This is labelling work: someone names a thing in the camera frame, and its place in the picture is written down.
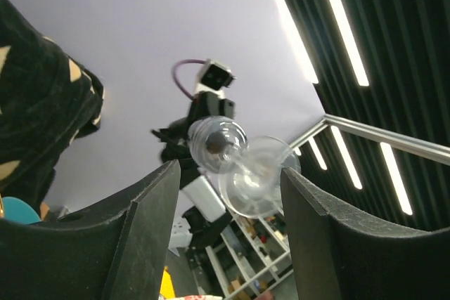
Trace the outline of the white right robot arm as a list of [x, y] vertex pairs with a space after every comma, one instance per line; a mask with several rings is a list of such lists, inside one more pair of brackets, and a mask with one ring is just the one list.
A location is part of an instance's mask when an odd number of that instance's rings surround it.
[[231, 221], [209, 174], [218, 174], [232, 156], [247, 147], [248, 138], [234, 115], [235, 103], [223, 93], [200, 91], [186, 117], [151, 131], [165, 145], [162, 162], [179, 162], [180, 194], [192, 203], [174, 219], [169, 241], [173, 252], [210, 246]]

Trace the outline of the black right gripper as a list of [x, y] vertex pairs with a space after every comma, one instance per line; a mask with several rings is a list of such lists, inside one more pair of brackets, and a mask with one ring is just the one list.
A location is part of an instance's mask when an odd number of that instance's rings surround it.
[[228, 98], [220, 98], [211, 91], [201, 91], [194, 96], [185, 121], [185, 131], [196, 121], [207, 117], [235, 117], [235, 102]]

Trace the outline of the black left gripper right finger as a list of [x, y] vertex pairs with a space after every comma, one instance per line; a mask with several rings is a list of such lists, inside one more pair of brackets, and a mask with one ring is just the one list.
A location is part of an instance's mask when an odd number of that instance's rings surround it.
[[281, 172], [300, 299], [448, 299], [449, 229], [408, 228], [364, 212], [294, 169]]

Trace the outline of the clear wine glass front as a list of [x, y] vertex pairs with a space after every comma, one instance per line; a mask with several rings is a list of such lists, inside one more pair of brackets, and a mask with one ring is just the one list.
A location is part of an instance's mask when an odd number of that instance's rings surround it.
[[295, 151], [271, 136], [248, 138], [228, 117], [207, 117], [188, 129], [191, 157], [218, 175], [224, 204], [249, 219], [268, 217], [282, 209], [281, 170], [300, 170]]

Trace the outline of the blue plastic wine glass front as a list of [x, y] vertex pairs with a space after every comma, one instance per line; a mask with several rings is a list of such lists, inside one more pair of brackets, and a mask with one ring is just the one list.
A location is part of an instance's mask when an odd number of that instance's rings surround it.
[[1, 197], [1, 218], [20, 224], [41, 221], [40, 215], [29, 204], [15, 197]]

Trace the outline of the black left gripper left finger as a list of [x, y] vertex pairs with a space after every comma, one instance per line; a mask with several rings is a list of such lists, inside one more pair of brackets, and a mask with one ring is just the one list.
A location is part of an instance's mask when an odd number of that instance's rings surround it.
[[157, 299], [181, 169], [140, 181], [54, 222], [1, 221], [2, 299]]

